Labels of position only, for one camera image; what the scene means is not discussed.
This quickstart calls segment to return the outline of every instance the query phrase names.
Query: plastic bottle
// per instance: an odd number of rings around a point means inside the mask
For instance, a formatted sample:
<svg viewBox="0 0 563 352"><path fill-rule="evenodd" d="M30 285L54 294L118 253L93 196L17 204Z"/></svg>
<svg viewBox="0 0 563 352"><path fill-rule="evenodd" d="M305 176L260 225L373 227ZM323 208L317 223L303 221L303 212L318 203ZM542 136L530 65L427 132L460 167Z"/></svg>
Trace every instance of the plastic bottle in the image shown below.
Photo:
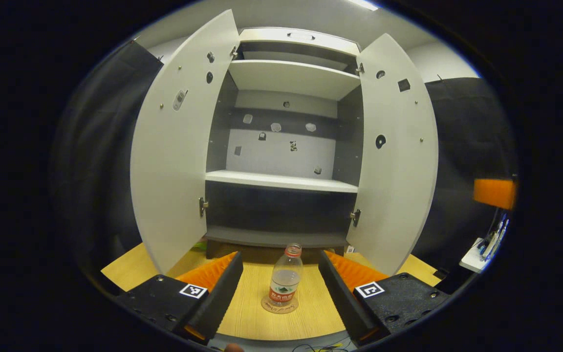
<svg viewBox="0 0 563 352"><path fill-rule="evenodd" d="M301 251L300 244L291 243L286 246L284 255L275 263L273 278L268 291L268 299L271 305L286 306L295 296L303 274Z"/></svg>

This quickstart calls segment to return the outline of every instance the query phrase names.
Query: orange foam pad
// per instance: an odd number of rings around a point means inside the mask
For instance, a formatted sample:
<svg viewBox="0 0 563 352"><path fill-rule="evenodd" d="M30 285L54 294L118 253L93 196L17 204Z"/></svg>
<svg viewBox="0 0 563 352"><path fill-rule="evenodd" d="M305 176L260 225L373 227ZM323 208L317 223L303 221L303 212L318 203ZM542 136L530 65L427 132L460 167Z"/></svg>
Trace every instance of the orange foam pad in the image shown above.
<svg viewBox="0 0 563 352"><path fill-rule="evenodd" d="M349 259L346 259L338 254L325 251L325 254L329 257L329 260L336 268L340 278L345 282L346 287L353 292L353 289L373 281L379 281L387 279L388 276L378 272L377 270L371 269L366 265L361 265Z"/></svg>
<svg viewBox="0 0 563 352"><path fill-rule="evenodd" d="M232 252L212 262L205 263L189 272L179 275L175 279L183 283L205 287L212 292L214 286L221 278L221 275L223 275L223 272L225 272L225 269L227 269L227 266L230 265L237 253L238 252Z"/></svg>
<svg viewBox="0 0 563 352"><path fill-rule="evenodd" d="M514 206L516 184L512 180L494 180L478 178L475 180L473 199L493 205L495 207L511 210Z"/></svg>

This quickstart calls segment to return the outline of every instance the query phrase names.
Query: cabinet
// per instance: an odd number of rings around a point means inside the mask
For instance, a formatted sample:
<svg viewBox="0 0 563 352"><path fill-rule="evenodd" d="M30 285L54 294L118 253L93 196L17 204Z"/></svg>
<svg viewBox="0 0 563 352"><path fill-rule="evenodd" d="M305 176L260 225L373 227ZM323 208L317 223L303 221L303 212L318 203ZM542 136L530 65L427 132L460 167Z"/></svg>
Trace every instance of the cabinet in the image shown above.
<svg viewBox="0 0 563 352"><path fill-rule="evenodd" d="M150 86L132 141L132 202L159 272L205 234L348 242L393 274L424 226L437 162L429 95L388 34L360 51L301 29L238 33L227 10Z"/></svg>

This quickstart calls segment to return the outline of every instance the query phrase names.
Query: ceiling light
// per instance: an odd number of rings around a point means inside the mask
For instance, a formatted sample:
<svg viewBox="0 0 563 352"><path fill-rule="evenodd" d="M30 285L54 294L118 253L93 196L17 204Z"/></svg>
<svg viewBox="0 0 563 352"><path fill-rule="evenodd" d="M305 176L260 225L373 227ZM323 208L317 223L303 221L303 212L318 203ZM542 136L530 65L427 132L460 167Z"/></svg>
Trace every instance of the ceiling light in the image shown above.
<svg viewBox="0 0 563 352"><path fill-rule="evenodd" d="M366 0L347 0L347 1L350 1L356 5L360 5L361 7L364 7L365 9L369 9L371 11L375 11L376 9L379 8Z"/></svg>

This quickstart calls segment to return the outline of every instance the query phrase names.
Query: open cabinet door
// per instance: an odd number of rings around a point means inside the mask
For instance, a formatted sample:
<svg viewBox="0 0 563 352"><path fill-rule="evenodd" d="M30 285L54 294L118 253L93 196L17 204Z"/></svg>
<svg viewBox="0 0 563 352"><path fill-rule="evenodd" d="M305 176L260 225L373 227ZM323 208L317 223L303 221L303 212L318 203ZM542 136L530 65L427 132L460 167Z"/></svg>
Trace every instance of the open cabinet door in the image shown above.
<svg viewBox="0 0 563 352"><path fill-rule="evenodd" d="M438 134L420 73L388 34L357 56L364 149L347 241L384 274L411 252L427 219L438 171Z"/></svg>
<svg viewBox="0 0 563 352"><path fill-rule="evenodd" d="M166 274L206 233L208 137L217 97L238 46L232 10L194 32L153 81L131 147L134 214L154 265Z"/></svg>

